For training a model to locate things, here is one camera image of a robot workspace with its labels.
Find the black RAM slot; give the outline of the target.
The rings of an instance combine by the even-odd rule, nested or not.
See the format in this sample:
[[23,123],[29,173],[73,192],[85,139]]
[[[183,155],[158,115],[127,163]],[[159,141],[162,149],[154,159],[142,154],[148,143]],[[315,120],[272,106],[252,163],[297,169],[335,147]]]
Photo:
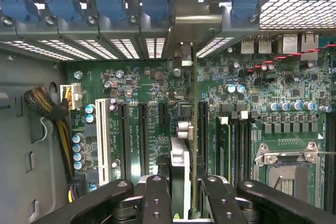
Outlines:
[[336,215],[336,111],[326,114],[324,209]]
[[250,177],[250,150],[251,150],[251,120],[248,111],[243,111],[241,113],[243,119],[243,144],[244,144],[244,155],[243,155],[243,180]]
[[240,139],[240,120],[238,119],[238,113],[235,112],[235,116],[233,118],[233,128],[234,128],[234,185],[240,181],[240,147],[241,147],[241,139]]

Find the CPU socket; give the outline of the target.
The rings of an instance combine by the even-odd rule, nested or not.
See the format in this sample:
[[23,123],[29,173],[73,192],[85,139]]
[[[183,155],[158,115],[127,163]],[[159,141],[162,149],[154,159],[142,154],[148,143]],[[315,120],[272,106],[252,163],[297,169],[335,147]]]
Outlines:
[[266,143],[259,144],[251,178],[317,208],[322,205],[321,157],[316,142],[296,151],[272,151]]

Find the white expansion slot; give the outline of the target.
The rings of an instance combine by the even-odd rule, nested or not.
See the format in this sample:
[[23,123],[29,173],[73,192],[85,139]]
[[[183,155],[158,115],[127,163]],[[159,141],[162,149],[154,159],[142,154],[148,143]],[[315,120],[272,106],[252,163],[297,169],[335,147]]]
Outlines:
[[112,179],[109,105],[108,99],[95,100],[99,186]]

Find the short black expansion slot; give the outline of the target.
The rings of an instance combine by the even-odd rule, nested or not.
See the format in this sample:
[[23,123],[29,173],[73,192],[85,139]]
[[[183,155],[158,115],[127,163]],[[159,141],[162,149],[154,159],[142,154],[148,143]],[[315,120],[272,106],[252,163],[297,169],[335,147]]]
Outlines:
[[169,125],[167,102],[159,102],[158,112],[159,112],[159,126],[167,127]]

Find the green motherboard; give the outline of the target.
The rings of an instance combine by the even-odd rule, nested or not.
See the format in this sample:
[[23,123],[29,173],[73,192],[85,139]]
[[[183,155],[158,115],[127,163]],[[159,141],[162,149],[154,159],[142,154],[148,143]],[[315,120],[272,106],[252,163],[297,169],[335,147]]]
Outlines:
[[[243,180],[243,119],[251,120],[250,177],[259,144],[272,151],[302,150],[316,142],[321,157],[324,209],[326,114],[336,111],[336,41],[321,39],[317,61],[301,61],[302,53],[274,57],[241,54],[241,45],[200,60],[201,101],[208,102],[208,159],[198,173],[219,175],[234,185],[234,122],[240,120],[240,181]],[[76,176],[88,191],[99,187],[96,99],[109,100],[112,180],[121,177],[118,104],[129,106],[130,181],[141,176],[138,104],[148,104],[149,173],[165,173],[170,165],[170,139],[176,130],[177,79],[168,60],[80,62],[67,68],[70,84],[81,84],[82,105],[70,114],[72,160]],[[169,125],[159,126],[159,102],[167,102]]]

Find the white power connector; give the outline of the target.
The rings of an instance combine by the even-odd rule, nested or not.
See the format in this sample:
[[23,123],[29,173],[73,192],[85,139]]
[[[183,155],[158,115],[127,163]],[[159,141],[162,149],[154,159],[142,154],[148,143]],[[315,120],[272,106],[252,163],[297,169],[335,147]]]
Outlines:
[[64,84],[60,85],[60,100],[68,104],[68,110],[80,110],[82,105],[81,84]]

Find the open black PC case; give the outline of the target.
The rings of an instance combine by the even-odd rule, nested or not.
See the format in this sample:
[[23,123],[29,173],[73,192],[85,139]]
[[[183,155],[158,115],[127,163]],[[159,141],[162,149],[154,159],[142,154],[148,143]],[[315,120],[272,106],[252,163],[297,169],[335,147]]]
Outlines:
[[[94,191],[88,191],[75,174],[73,110],[60,100],[60,85],[70,84],[71,63],[172,62],[168,36],[175,0],[169,0],[168,19],[157,21],[143,12],[140,0],[124,0],[127,16],[117,22],[98,13],[96,0],[79,0],[82,20],[69,23],[53,15],[46,0],[24,1],[28,12],[24,22],[0,8],[0,224],[31,224]],[[336,41],[336,0],[259,0],[256,15],[248,19],[232,16],[231,0],[212,2],[211,12],[222,15],[221,29],[204,44],[200,60],[241,45],[246,36],[254,37],[254,54],[258,37],[269,36],[274,57],[302,53],[303,34],[318,34],[318,48],[323,38]],[[297,53],[282,52],[284,35],[298,35]],[[149,176],[164,176],[171,200],[169,168],[144,175],[137,183],[125,180],[141,197]],[[205,209],[205,176],[218,176],[237,187],[223,176],[198,177],[196,217],[173,224],[215,224]],[[140,199],[121,202],[101,224],[140,224],[140,209]]]

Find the silver rear port block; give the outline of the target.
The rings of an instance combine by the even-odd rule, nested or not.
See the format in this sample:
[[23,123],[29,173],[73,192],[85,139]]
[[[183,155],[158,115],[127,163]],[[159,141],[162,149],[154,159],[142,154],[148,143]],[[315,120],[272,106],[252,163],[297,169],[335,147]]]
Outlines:
[[260,54],[271,54],[271,38],[269,36],[258,37],[258,52]]
[[303,34],[301,37],[301,61],[317,61],[318,47],[318,34]]
[[283,36],[282,52],[284,54],[291,54],[298,52],[298,35]]
[[254,37],[246,36],[241,40],[241,54],[253,54],[254,53]]

